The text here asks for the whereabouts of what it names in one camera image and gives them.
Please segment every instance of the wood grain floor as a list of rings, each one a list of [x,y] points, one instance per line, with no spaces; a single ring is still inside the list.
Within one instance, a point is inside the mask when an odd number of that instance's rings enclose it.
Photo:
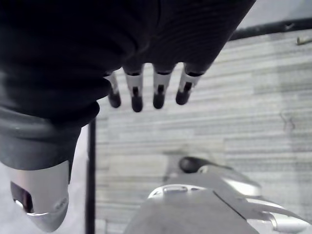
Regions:
[[[182,156],[226,163],[263,186],[267,198],[312,220],[312,30],[231,41],[185,106],[175,103],[182,65],[162,110],[153,70],[144,70],[144,109],[134,113],[122,70],[122,106],[100,100],[97,233],[120,234],[149,192],[180,173]]]

